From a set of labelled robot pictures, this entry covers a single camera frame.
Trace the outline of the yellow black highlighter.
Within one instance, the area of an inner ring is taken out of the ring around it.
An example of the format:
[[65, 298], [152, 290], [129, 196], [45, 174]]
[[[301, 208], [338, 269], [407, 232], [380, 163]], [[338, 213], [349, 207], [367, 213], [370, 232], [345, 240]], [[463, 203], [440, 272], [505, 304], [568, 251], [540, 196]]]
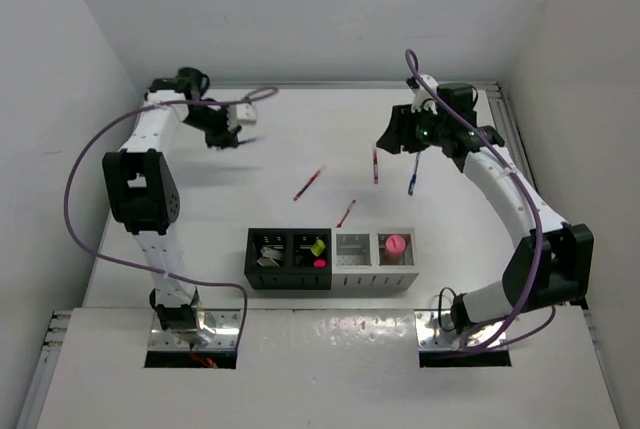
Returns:
[[315, 257], [320, 257], [326, 250], [326, 244], [322, 239], [317, 239], [311, 246], [310, 251]]

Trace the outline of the white staple box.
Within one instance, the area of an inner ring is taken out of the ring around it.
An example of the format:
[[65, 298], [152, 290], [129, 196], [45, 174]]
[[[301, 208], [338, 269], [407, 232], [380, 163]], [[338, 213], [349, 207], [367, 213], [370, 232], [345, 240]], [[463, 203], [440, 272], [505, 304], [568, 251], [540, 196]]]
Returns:
[[271, 259], [280, 259], [282, 260], [284, 257], [284, 251], [281, 247], [264, 245], [260, 249], [260, 254], [262, 257], [271, 258]]

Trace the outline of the red refill pen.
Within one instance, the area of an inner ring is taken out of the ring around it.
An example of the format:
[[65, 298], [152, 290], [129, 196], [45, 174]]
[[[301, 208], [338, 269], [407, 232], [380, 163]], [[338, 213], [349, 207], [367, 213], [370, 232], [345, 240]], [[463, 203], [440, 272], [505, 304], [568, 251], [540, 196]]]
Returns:
[[326, 165], [323, 164], [321, 165], [312, 175], [311, 177], [305, 182], [305, 184], [303, 185], [303, 187], [294, 195], [293, 197], [293, 201], [297, 202], [302, 196], [303, 194], [309, 189], [309, 187], [318, 179], [318, 177], [324, 172], [324, 170], [326, 169]]

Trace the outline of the blue refill pen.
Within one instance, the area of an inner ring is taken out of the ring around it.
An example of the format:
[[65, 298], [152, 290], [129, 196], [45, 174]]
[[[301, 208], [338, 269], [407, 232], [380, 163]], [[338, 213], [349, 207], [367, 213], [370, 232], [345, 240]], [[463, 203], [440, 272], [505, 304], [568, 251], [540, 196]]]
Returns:
[[264, 138], [263, 138], [263, 137], [260, 137], [260, 136], [257, 136], [257, 137], [251, 137], [251, 138], [248, 138], [248, 139], [240, 140], [240, 141], [238, 142], [238, 145], [239, 145], [239, 146], [241, 146], [241, 145], [253, 144], [253, 143], [260, 142], [260, 141], [262, 141], [263, 139], [264, 139]]

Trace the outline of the pink staple box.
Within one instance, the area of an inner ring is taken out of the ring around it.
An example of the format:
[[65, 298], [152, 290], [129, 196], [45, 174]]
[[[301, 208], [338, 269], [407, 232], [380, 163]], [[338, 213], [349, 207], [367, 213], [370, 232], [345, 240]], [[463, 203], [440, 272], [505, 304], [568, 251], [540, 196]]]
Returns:
[[274, 259], [271, 257], [262, 256], [257, 259], [257, 265], [264, 268], [276, 268], [281, 266], [281, 261], [279, 259]]

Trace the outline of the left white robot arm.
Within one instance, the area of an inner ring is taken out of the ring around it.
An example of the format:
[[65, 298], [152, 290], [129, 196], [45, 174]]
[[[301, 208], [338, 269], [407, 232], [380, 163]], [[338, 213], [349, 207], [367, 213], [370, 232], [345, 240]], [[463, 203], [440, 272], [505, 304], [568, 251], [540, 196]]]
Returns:
[[133, 235], [146, 264], [158, 269], [149, 300], [165, 331], [188, 333], [200, 329], [199, 295], [192, 283], [169, 275], [185, 272], [175, 232], [181, 201], [166, 156], [181, 124], [204, 134], [208, 148], [237, 148], [241, 127], [230, 105], [213, 108], [201, 101], [210, 79], [195, 68], [181, 68], [171, 78], [159, 78], [148, 88], [134, 131], [116, 152], [102, 160], [114, 219]]

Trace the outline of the pink tape roll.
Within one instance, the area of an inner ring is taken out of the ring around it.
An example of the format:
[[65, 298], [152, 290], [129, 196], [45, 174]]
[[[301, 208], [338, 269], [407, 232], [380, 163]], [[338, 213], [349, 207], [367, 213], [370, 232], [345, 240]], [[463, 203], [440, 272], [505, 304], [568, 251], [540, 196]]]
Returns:
[[406, 240], [402, 235], [392, 234], [385, 239], [384, 252], [381, 257], [383, 265], [399, 265], [403, 262], [406, 251]]

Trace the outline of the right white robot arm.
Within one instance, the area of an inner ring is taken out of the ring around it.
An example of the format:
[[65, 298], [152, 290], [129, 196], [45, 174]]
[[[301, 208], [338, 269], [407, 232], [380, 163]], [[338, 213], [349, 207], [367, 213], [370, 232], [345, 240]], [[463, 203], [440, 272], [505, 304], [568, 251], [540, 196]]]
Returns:
[[463, 334], [481, 324], [582, 300], [594, 249], [591, 230], [553, 210], [518, 170], [499, 132], [478, 125], [473, 86], [433, 81], [421, 86], [414, 77], [406, 83], [414, 99], [392, 107], [377, 148], [393, 155], [441, 149], [484, 194], [514, 244], [498, 282], [455, 295], [446, 329]]

